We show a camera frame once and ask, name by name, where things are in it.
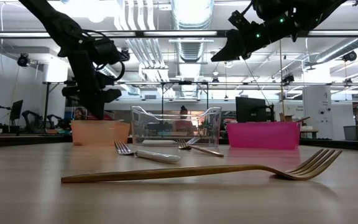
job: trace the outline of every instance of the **silver fork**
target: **silver fork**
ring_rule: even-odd
[[[162,154],[162,153],[149,152],[149,151],[143,151],[143,150],[138,150],[136,152],[133,152],[122,141],[115,141],[114,145],[116,147],[118,154],[123,155],[123,156],[137,156],[137,157],[141,157],[141,158],[145,158],[145,159],[151,159],[153,161],[169,162],[169,163],[174,163],[174,162],[180,161],[179,156],[174,156],[174,155],[169,155],[169,154]]]
[[[190,144],[187,144],[186,141],[183,140],[183,139],[178,139],[177,142],[178,142],[179,149],[196,149],[198,151],[205,152],[205,153],[207,153],[209,155],[212,155],[212,156],[224,157],[224,155],[221,154],[221,153],[211,151],[209,149],[205,149],[205,148],[202,148],[202,147],[192,146]]]

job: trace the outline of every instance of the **fork handle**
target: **fork handle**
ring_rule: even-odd
[[[63,184],[68,183],[94,183],[119,180],[148,180],[172,177],[191,177],[198,175],[223,174],[246,170],[266,170],[278,174],[273,168],[262,165],[228,165],[228,166],[204,166],[204,167],[180,167],[170,169],[149,169],[124,172],[105,172],[98,174],[83,174],[62,177]]]
[[[211,151],[211,150],[208,150],[208,149],[204,149],[202,147],[198,147],[198,146],[192,146],[192,145],[187,145],[188,147],[191,147],[192,149],[196,149],[198,151],[201,151],[201,152],[205,152],[207,154],[210,154],[212,156],[218,156],[218,157],[224,157],[223,154],[221,153],[218,153],[218,152],[215,152],[215,151]]]
[[[157,153],[157,152],[149,152],[149,151],[143,151],[143,150],[136,151],[135,155],[137,157],[151,159],[151,160],[159,161],[159,162],[174,163],[174,162],[180,161],[179,156],[174,156],[174,155],[169,155],[169,154],[161,154],[161,153]]]

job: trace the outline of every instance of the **white handle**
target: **white handle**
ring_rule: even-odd
[[[149,152],[149,151],[143,151],[143,150],[136,151],[135,155],[137,157],[152,159],[152,160],[160,161],[160,162],[179,162],[180,161],[180,156],[161,154],[161,153],[157,153],[157,152]]]

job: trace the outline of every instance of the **desk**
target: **desk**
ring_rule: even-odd
[[[301,147],[305,160],[319,148]],[[112,148],[71,143],[0,147],[0,223],[358,223],[358,152],[344,151],[313,180],[271,179],[264,171],[177,179],[60,183],[63,175],[218,164],[269,164],[289,169],[297,151],[228,151],[225,158],[175,147],[148,148],[182,156],[164,165]]]
[[[302,134],[307,134],[307,133],[311,133],[311,138],[316,139],[318,129],[303,129],[303,130],[301,129],[301,135]]]

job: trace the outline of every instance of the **fork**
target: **fork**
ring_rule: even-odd
[[[326,170],[342,151],[321,149],[298,167],[292,170],[280,171],[263,165],[229,165],[229,166],[204,166],[181,167],[172,169],[133,170],[124,172],[105,172],[98,174],[75,175],[62,177],[64,183],[92,183],[119,180],[147,180],[172,177],[190,177],[197,175],[223,174],[227,172],[239,172],[246,170],[265,170],[276,174],[277,177],[288,180],[310,180]]]
[[[133,152],[122,141],[115,141],[114,145],[116,147],[118,154],[123,155],[123,156],[135,155],[137,157],[141,157],[141,158],[145,158],[145,159],[151,159],[154,161],[169,162],[169,163],[174,163],[174,162],[180,161],[179,156],[174,156],[174,155],[169,155],[169,154],[161,154],[161,153],[157,153],[157,152],[149,152],[149,151],[143,151],[143,150],[138,150],[136,152]]]
[[[196,150],[199,150],[201,152],[205,152],[205,153],[213,155],[213,156],[224,157],[224,155],[221,154],[221,153],[214,152],[214,151],[211,151],[209,149],[205,149],[205,148],[198,147],[198,146],[192,146],[191,144],[187,144],[185,142],[185,140],[183,140],[183,139],[178,139],[177,142],[178,142],[179,149],[196,149]]]

